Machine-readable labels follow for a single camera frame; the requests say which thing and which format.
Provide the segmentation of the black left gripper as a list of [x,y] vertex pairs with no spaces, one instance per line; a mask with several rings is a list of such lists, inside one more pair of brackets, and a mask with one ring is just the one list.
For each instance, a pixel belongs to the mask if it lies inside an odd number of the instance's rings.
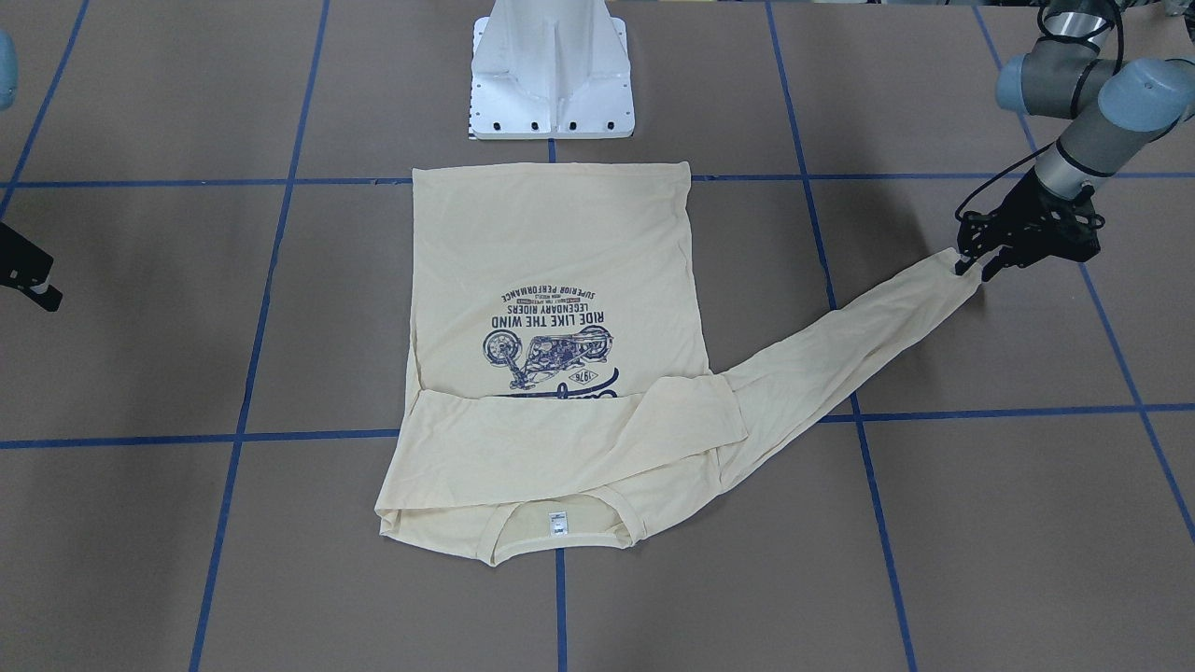
[[1091,204],[1093,187],[1064,198],[1043,187],[1032,169],[1013,187],[1001,204],[987,214],[957,213],[960,258],[952,264],[964,276],[982,256],[995,251],[981,271],[983,285],[1007,265],[1032,265],[1046,257],[1087,262],[1101,252],[1098,230],[1104,226]]

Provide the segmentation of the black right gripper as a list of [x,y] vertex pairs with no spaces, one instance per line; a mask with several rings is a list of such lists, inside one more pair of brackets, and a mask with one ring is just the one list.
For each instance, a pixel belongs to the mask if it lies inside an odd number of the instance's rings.
[[47,282],[53,263],[53,255],[43,248],[29,242],[8,225],[1,225],[4,287],[16,288],[47,312],[56,312],[63,303],[63,293]]

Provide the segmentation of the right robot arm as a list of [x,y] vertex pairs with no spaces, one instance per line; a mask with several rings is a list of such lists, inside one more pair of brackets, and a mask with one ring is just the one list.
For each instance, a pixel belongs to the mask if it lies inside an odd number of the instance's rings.
[[[16,102],[19,86],[19,61],[10,33],[1,30],[1,110]],[[37,303],[47,312],[56,312],[63,293],[49,282],[54,257],[8,225],[1,222],[1,285]]]

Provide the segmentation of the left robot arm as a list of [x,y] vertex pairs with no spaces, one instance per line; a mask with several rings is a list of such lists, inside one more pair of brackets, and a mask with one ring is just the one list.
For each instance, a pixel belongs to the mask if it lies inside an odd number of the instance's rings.
[[1047,257],[1092,259],[1104,224],[1093,191],[1140,149],[1191,120],[1191,59],[1101,56],[1107,37],[1123,33],[1115,1],[1048,1],[1036,20],[1032,50],[1000,71],[997,103],[1068,124],[1027,158],[1030,170],[999,207],[956,209],[960,259],[952,271],[960,275],[978,259],[983,281]]

